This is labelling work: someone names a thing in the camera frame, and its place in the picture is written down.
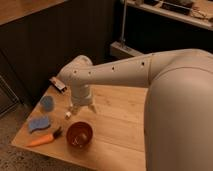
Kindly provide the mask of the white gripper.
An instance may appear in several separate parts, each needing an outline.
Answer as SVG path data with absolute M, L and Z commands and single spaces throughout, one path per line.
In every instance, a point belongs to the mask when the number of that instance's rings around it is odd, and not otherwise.
M 79 106 L 87 106 L 88 108 L 97 113 L 96 107 L 92 100 L 92 92 L 89 85 L 73 85 L 71 86 L 71 101 L 70 112 L 72 114 L 77 114 L 80 111 Z

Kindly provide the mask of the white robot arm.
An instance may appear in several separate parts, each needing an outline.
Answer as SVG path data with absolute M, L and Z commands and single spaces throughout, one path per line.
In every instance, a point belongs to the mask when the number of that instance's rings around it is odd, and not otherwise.
M 143 87 L 147 171 L 213 171 L 213 54 L 170 50 L 94 65 L 79 55 L 59 79 L 75 108 L 92 103 L 92 85 Z

